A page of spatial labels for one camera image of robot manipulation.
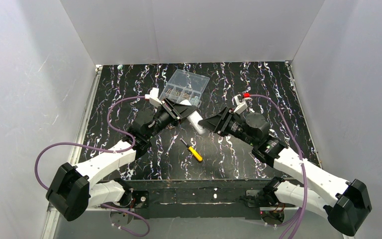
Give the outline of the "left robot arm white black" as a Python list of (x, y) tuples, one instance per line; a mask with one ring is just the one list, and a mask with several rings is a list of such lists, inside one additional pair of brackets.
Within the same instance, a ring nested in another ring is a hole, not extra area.
[(156, 103), (157, 111), (138, 112), (126, 137), (111, 149), (87, 161), (62, 164), (46, 193), (46, 199), (67, 220), (73, 221), (89, 206), (106, 202), (121, 202), (129, 187), (121, 180), (101, 183), (116, 169), (143, 156), (151, 147), (150, 140), (168, 125), (179, 125), (197, 111), (197, 106), (165, 99)]

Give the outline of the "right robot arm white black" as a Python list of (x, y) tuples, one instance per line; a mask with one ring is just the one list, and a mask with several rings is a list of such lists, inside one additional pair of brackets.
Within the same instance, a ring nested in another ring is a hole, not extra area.
[(225, 107), (220, 113), (202, 119), (199, 125), (219, 136), (232, 135), (252, 146), (252, 154), (262, 163), (282, 171), (307, 186), (273, 178), (260, 196), (270, 204), (285, 203), (302, 207), (327, 219), (340, 233), (353, 237), (372, 210), (367, 187), (355, 179), (349, 182), (334, 176), (299, 155), (270, 134), (270, 124), (260, 113), (243, 117)]

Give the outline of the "white remote control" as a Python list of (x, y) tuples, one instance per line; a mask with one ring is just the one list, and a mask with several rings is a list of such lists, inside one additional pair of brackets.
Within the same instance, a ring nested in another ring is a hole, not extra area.
[(202, 120), (202, 117), (198, 111), (194, 111), (192, 114), (190, 114), (187, 117), (187, 120), (190, 122), (190, 124), (193, 126), (193, 128), (196, 130), (198, 134), (203, 135), (207, 133), (207, 130), (198, 124), (199, 121)]

